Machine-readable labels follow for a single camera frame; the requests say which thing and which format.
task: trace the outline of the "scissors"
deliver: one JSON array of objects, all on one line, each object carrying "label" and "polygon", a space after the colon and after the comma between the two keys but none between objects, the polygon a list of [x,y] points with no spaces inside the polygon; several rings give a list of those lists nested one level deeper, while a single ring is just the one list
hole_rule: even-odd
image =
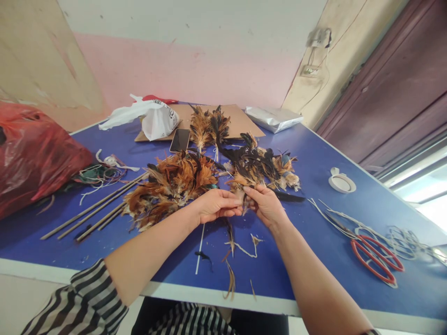
[{"label": "scissors", "polygon": [[[366,235],[357,235],[353,233],[351,230],[346,228],[337,219],[335,219],[333,215],[331,215],[327,211],[326,215],[329,216],[330,219],[337,224],[337,226],[346,234],[346,236],[351,238],[352,249],[357,258],[362,262],[362,264],[366,266],[366,268],[370,270],[375,276],[383,280],[385,283],[388,283],[390,285],[396,285],[397,283],[396,278],[391,273],[387,265],[396,271],[403,272],[405,270],[404,266],[399,261],[397,256],[379,241]],[[372,244],[379,247],[379,249],[382,250],[386,255],[383,255],[377,248],[373,247]],[[365,261],[360,255],[359,249],[363,251],[370,259]],[[377,272],[373,267],[371,267],[371,265],[369,264],[370,261],[376,263],[377,266],[380,267],[386,273],[386,277]]]}]

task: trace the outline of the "red scissor handle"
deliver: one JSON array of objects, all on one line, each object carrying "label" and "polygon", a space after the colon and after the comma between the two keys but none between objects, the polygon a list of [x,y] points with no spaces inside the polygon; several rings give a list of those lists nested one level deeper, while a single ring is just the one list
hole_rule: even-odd
[{"label": "red scissor handle", "polygon": [[[369,248],[372,252],[374,252],[381,260],[383,260],[394,270],[399,272],[405,271],[404,265],[399,261],[399,258],[397,258],[397,256],[390,249],[385,247],[382,243],[366,235],[358,235],[357,237],[360,238],[360,240],[367,248]],[[371,246],[371,244],[375,244],[377,247],[383,250],[383,252],[388,254],[393,259],[394,262],[390,261],[389,258],[386,258],[384,255],[382,255],[382,253],[380,253],[379,250]]]},{"label": "red scissor handle", "polygon": [[[363,245],[361,245],[358,240],[351,240],[351,245],[352,245],[352,249],[355,253],[355,255],[357,256],[357,258],[362,262],[362,264],[364,266],[366,266],[366,268],[368,270],[370,270],[374,275],[376,275],[377,277],[379,277],[381,280],[383,280],[384,282],[387,282],[389,284],[395,285],[396,284],[396,278],[393,276],[393,274],[391,273],[391,271],[384,266],[377,258],[375,258],[374,256],[371,255],[371,253],[369,252],[368,249],[366,249]],[[362,256],[360,256],[359,251],[357,250],[357,248],[359,248],[360,250],[362,250],[365,254],[367,254],[371,260],[376,263],[387,275],[387,277],[382,276],[379,272],[377,272],[375,269],[373,269],[363,258]]]}]

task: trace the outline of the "white tape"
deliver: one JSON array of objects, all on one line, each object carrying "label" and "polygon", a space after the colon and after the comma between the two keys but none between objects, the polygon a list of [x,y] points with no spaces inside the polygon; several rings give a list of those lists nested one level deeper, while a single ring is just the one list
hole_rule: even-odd
[{"label": "white tape", "polygon": [[355,183],[346,176],[346,174],[341,174],[340,169],[333,167],[331,169],[331,177],[329,178],[329,185],[340,193],[352,193],[357,189]]}]

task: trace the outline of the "electrical outlet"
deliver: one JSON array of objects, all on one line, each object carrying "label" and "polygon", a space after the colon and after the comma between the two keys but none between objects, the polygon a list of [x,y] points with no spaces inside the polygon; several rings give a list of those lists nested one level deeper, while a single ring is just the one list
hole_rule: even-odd
[{"label": "electrical outlet", "polygon": [[301,71],[301,77],[316,78],[320,68],[315,65],[305,65]]},{"label": "electrical outlet", "polygon": [[307,37],[308,47],[325,47],[327,38],[327,29],[316,28]]}]

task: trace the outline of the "cardboard sheet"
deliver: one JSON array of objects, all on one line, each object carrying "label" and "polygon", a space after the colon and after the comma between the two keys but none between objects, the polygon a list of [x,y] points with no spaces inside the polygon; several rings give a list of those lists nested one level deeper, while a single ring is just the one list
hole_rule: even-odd
[{"label": "cardboard sheet", "polygon": [[[182,120],[178,124],[178,128],[180,129],[189,129],[191,124],[191,116],[194,113],[192,108],[189,105],[170,105],[173,110],[175,110]],[[200,105],[203,111],[209,110],[210,112],[217,108],[217,106],[206,106]],[[229,128],[229,136],[228,138],[241,138],[241,133],[247,133],[251,131],[253,136],[261,137],[265,136],[261,129],[257,125],[253,123],[252,120],[244,113],[242,109],[240,109],[237,105],[224,105],[221,107],[223,114],[225,116],[230,117],[230,128]],[[167,137],[163,137],[158,139],[157,141],[170,141],[174,137],[174,132]],[[144,135],[142,131],[135,138],[135,142],[144,142],[148,141],[147,137]]]}]

